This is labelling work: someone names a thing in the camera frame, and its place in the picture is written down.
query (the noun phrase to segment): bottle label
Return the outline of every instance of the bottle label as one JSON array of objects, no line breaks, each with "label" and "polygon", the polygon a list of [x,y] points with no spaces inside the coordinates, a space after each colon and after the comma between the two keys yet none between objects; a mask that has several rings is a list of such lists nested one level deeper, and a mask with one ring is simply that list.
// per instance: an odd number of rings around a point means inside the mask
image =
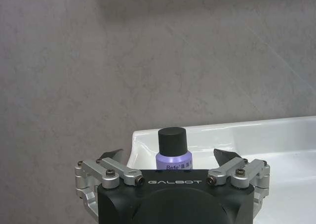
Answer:
[{"label": "bottle label", "polygon": [[167,163],[157,160],[158,170],[191,170],[192,168],[192,159],[178,163]]}]

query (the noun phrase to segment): white basin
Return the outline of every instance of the white basin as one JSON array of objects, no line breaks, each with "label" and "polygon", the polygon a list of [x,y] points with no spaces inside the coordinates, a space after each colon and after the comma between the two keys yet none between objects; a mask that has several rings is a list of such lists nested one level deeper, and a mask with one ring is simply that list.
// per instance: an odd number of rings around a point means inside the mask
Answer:
[{"label": "white basin", "polygon": [[[270,195],[255,224],[315,223],[316,116],[185,128],[194,169],[218,167],[214,148],[270,164]],[[157,153],[158,129],[136,131],[127,165],[155,169]]]}]

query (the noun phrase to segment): purple bottle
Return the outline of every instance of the purple bottle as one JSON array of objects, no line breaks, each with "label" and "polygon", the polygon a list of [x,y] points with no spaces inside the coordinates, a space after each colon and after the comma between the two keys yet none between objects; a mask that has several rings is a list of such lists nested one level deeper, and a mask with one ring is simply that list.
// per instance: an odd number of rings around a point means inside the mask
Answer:
[{"label": "purple bottle", "polygon": [[190,170],[192,153],[188,151],[187,133],[184,128],[170,127],[158,131],[159,153],[157,170]]}]

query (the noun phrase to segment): gray wall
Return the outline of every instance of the gray wall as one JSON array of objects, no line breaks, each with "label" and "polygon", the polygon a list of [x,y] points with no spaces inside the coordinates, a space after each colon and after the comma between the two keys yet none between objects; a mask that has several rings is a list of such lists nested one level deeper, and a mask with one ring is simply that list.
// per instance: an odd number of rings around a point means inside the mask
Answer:
[{"label": "gray wall", "polygon": [[92,224],[77,160],[135,130],[316,114],[316,0],[0,0],[0,222]]}]

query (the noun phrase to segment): bolt head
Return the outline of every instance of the bolt head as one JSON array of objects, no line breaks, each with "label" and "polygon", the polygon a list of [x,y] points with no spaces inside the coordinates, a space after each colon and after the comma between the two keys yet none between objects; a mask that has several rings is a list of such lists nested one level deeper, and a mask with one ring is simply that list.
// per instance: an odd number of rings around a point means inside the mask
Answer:
[{"label": "bolt head", "polygon": [[137,179],[135,180],[135,185],[136,185],[136,186],[141,186],[141,185],[144,184],[144,182],[145,182],[144,177],[139,177],[139,178],[137,178]]},{"label": "bolt head", "polygon": [[108,169],[107,171],[105,171],[105,175],[106,175],[107,177],[113,177],[113,176],[115,176],[115,170],[113,170],[113,169]]},{"label": "bolt head", "polygon": [[214,186],[217,182],[216,178],[214,176],[210,176],[206,178],[206,182],[209,186]]},{"label": "bolt head", "polygon": [[245,176],[245,170],[244,169],[236,169],[235,174],[236,174],[236,176],[244,177]]}]

